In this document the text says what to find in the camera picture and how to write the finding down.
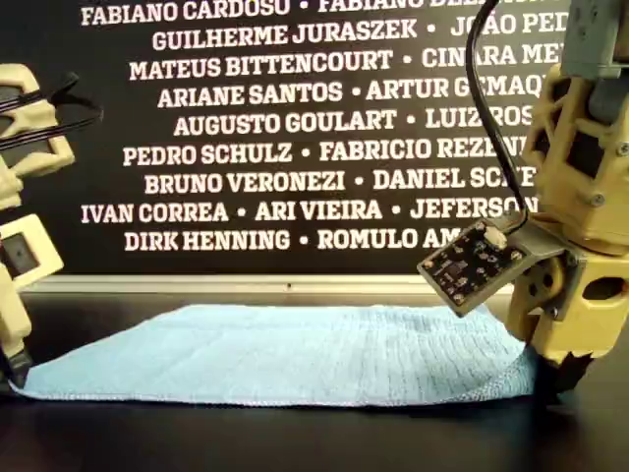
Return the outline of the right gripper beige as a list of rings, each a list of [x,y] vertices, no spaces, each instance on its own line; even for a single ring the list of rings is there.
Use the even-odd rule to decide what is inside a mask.
[[[529,344],[538,325],[538,391],[570,391],[613,348],[627,316],[628,257],[573,250],[515,279],[508,330]]]

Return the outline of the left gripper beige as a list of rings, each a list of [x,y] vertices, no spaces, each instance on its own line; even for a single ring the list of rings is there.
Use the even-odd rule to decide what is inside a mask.
[[[0,210],[21,205],[21,179],[5,164],[0,171]],[[1,265],[1,371],[4,378],[17,388],[23,388],[32,366],[25,347],[31,333],[31,322],[14,286],[10,272]]]

